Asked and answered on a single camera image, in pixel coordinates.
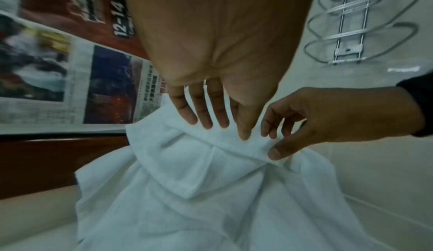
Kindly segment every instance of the black sleeve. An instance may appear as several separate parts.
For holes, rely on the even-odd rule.
[[[425,128],[414,136],[433,135],[433,72],[404,80],[397,86],[406,89],[412,95],[424,114]]]

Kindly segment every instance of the white cloth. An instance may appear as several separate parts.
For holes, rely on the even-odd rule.
[[[311,150],[270,163],[274,141],[243,142],[233,121],[190,126],[172,104],[127,135],[76,172],[78,251],[369,250],[333,166]]]

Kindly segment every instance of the metal rack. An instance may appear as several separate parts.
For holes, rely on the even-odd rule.
[[[385,55],[397,47],[401,46],[409,39],[414,37],[419,30],[416,23],[413,22],[396,22],[405,12],[411,9],[419,0],[412,0],[406,7],[399,11],[395,16],[387,20],[385,23],[381,23],[378,26],[367,27],[369,22],[369,15],[371,8],[380,4],[384,0],[328,0],[332,3],[332,7],[326,7],[323,0],[317,0],[317,4],[323,9],[323,12],[312,16],[307,22],[307,29],[317,37],[316,40],[309,42],[304,47],[304,53],[313,60],[323,64],[341,64],[347,62],[361,62],[368,59],[377,58]],[[362,13],[362,21],[359,22],[359,28],[355,30],[344,31],[343,27],[346,23],[346,18],[356,12]],[[334,35],[323,35],[317,30],[314,30],[312,23],[318,19],[324,17],[339,17],[339,26],[336,28],[337,33]],[[398,42],[394,43],[388,49],[381,52],[365,56],[365,39],[369,34],[376,32],[389,31],[390,29],[407,29],[410,31],[409,35],[405,36]],[[349,46],[343,46],[342,40],[352,40],[352,44]],[[320,57],[314,56],[309,50],[311,46],[316,44],[326,44],[330,41],[335,41],[335,50],[333,58],[329,60],[321,59]]]

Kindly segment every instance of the fingernail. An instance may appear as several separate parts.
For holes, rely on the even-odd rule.
[[[251,131],[239,129],[238,134],[239,134],[240,139],[242,139],[243,141],[246,141],[251,136]]]
[[[280,154],[280,152],[275,147],[271,148],[269,150],[269,152],[267,153],[267,156],[272,161],[277,161],[277,160],[281,159],[281,154]]]

